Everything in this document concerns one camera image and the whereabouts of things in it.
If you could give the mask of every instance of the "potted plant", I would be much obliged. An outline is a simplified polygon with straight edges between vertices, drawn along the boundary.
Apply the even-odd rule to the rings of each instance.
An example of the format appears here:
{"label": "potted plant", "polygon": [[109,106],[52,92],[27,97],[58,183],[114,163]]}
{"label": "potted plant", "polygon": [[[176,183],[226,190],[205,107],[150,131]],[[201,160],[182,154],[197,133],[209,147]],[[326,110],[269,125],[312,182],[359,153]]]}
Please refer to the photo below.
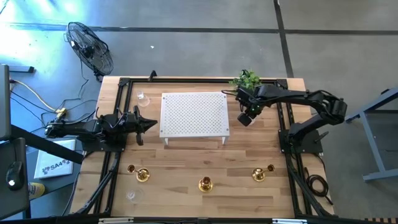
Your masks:
{"label": "potted plant", "polygon": [[261,85],[260,78],[256,73],[252,70],[247,71],[246,69],[242,70],[239,78],[234,78],[229,83],[236,88],[241,87],[250,91],[254,91],[255,87]]}

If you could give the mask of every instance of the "concrete floor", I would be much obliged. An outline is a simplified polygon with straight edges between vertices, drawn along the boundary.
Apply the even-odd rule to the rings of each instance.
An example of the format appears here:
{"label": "concrete floor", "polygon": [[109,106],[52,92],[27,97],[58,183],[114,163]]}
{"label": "concrete floor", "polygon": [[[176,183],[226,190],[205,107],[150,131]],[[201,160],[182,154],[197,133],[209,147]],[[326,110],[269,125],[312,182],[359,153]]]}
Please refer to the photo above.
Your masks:
{"label": "concrete floor", "polygon": [[[396,30],[398,2],[386,0],[280,0],[286,29]],[[201,27],[277,29],[272,0],[10,0],[0,22],[63,24],[80,21],[103,27]],[[63,32],[12,30],[1,26],[0,63],[31,65],[35,73],[13,73],[57,106],[74,98],[83,83],[80,61]],[[279,34],[97,32],[108,43],[111,75],[235,76],[251,68],[261,77],[286,77]],[[287,35],[294,76],[308,89],[328,90],[347,102],[348,113],[398,85],[396,35]],[[96,99],[100,83],[90,78],[83,101]],[[39,104],[24,87],[18,94]],[[69,102],[68,106],[81,101]],[[12,103],[12,123],[28,131],[39,121]],[[41,110],[26,107],[35,114]],[[95,103],[72,111],[70,119],[91,112]],[[327,126],[326,174],[335,212],[341,217],[398,217],[398,178],[365,184],[363,174],[377,171],[361,123]],[[32,201],[32,216],[60,215],[72,187]]]}

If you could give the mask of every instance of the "butcher block tabletop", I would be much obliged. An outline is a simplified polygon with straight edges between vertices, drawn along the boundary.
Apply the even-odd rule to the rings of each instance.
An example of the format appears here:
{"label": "butcher block tabletop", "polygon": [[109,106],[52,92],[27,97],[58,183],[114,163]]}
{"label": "butcher block tabletop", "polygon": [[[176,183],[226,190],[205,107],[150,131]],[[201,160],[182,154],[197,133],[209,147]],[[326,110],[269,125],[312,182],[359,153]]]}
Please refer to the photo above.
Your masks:
{"label": "butcher block tabletop", "polygon": [[[113,113],[119,79],[120,77],[104,77],[98,97],[98,116]],[[288,78],[287,83],[290,90],[305,90],[301,78]],[[230,137],[226,145],[222,144],[221,138],[181,138],[169,139],[169,145],[165,146],[159,138],[162,93],[231,89],[233,88],[228,83],[133,85],[130,110],[137,105],[137,91],[143,91],[150,98],[150,104],[139,107],[141,116],[155,119],[158,123],[142,135],[143,146],[137,145],[134,133],[127,139],[126,148],[121,154],[112,217],[294,217],[285,157],[280,153],[277,135],[280,126],[276,105],[265,107],[254,124],[244,127],[236,119],[241,113],[239,103],[234,96],[228,95]],[[126,92],[124,90],[121,106]],[[308,106],[292,105],[292,109],[296,122],[311,117]],[[83,161],[71,213],[81,208],[97,188],[103,159],[104,152],[94,152]],[[326,178],[319,158],[302,154],[302,159],[310,174]],[[150,172],[149,180],[139,182],[134,173],[127,171],[131,164],[136,170],[147,168]],[[258,167],[267,169],[270,164],[274,165],[275,171],[266,172],[263,182],[254,181],[251,177],[252,170]],[[204,177],[209,177],[214,185],[212,191],[207,193],[198,188],[199,181]],[[302,192],[297,184],[296,188],[300,208],[305,211]],[[109,184],[104,190],[101,212],[106,205],[108,190]],[[126,197],[132,190],[140,195],[134,202]],[[333,207],[325,198],[316,198],[325,210],[333,213]]]}

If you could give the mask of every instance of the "electric fan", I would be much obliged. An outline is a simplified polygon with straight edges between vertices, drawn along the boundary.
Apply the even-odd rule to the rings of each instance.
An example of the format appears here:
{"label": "electric fan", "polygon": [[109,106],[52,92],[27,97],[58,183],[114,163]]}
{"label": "electric fan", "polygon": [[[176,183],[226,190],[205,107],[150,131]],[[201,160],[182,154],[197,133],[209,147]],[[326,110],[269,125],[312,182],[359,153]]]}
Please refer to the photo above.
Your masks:
{"label": "electric fan", "polygon": [[98,81],[100,81],[99,77],[112,72],[113,61],[108,45],[100,40],[90,28],[80,22],[70,22],[67,26],[66,37],[80,60],[94,71]]}

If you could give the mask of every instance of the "white pegboard platform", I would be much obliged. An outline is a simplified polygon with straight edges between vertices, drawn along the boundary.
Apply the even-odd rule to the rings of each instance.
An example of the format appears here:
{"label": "white pegboard platform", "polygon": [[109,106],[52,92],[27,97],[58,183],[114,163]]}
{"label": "white pegboard platform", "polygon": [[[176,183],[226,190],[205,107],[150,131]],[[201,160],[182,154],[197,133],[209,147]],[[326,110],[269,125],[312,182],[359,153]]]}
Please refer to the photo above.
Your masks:
{"label": "white pegboard platform", "polygon": [[220,92],[163,93],[160,138],[229,137],[226,95]]}

